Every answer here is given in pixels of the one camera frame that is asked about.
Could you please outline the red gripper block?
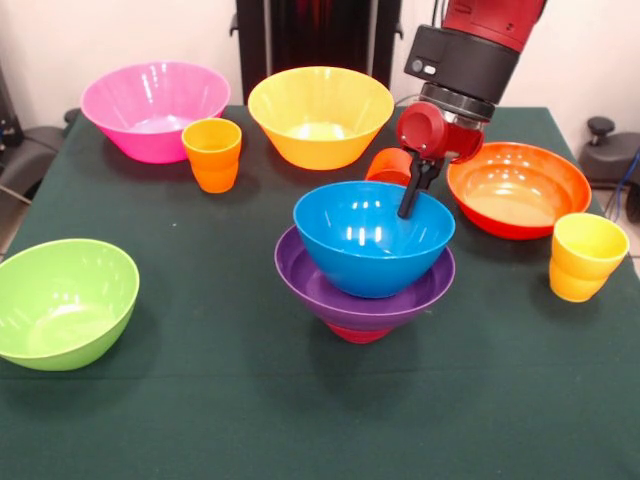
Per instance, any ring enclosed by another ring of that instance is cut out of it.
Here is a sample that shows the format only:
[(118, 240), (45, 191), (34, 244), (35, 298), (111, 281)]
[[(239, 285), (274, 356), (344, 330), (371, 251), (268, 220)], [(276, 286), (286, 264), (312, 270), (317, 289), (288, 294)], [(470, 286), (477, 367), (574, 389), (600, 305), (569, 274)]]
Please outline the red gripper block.
[(444, 160), (471, 160), (484, 143), (482, 123), (445, 112), (429, 102), (414, 102), (400, 115), (396, 126), (399, 144), (411, 154), (410, 180), (397, 214), (409, 219), (419, 193), (428, 191), (440, 175)]

